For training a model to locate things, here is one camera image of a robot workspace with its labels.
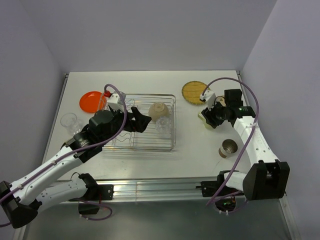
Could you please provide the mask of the pale green mug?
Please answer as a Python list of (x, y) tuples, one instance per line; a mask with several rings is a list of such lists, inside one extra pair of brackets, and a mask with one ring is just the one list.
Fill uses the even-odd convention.
[(212, 130), (212, 129), (213, 129), (212, 126), (210, 126), (209, 124), (207, 124), (206, 119), (204, 118), (204, 116), (202, 115), (201, 112), (199, 112), (199, 113), (197, 114), (197, 117), (201, 120), (203, 126), (204, 126), (206, 129), (208, 129), (208, 130)]

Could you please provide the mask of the beige ceramic bowl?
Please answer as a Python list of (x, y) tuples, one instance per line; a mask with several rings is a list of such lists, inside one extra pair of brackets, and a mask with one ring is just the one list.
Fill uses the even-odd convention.
[(155, 102), (150, 106), (148, 115), (153, 122), (156, 122), (160, 117), (167, 117), (169, 115), (169, 109), (165, 103)]

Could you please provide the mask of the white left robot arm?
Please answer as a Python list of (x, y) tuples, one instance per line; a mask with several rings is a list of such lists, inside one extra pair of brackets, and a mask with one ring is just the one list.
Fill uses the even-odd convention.
[(88, 173), (54, 187), (51, 184), (99, 154), (102, 147), (122, 131), (143, 133), (151, 120), (134, 106), (130, 112), (98, 110), (81, 132), (68, 140), (50, 160), (19, 180), (1, 181), (0, 206), (9, 220), (8, 225), (18, 229), (53, 205), (72, 199), (95, 198), (98, 185)]

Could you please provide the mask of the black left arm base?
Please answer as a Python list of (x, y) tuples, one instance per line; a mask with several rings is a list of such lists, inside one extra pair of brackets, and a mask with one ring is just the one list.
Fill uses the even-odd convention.
[[(80, 200), (97, 202), (101, 204), (102, 201), (110, 201), (113, 199), (114, 185), (112, 184), (98, 184), (96, 190), (89, 190)], [(81, 215), (96, 215), (100, 210), (99, 206), (80, 202), (78, 204), (78, 213)]]

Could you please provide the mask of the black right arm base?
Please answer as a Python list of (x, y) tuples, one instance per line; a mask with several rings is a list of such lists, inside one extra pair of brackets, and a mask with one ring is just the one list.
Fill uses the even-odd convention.
[(195, 188), (201, 191), (201, 195), (204, 198), (212, 197), (222, 185), (217, 180), (201, 181)]

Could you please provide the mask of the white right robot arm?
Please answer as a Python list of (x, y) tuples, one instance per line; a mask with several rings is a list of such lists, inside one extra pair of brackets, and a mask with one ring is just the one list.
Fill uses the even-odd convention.
[(216, 101), (211, 90), (206, 90), (199, 99), (207, 105), (201, 112), (206, 124), (215, 129), (229, 122), (242, 140), (250, 161), (248, 173), (235, 168), (221, 171), (217, 177), (217, 191), (227, 195), (235, 189), (249, 201), (281, 199), (286, 191), (290, 167), (272, 152), (259, 128), (255, 111), (242, 101), (242, 91), (225, 90), (224, 105)]

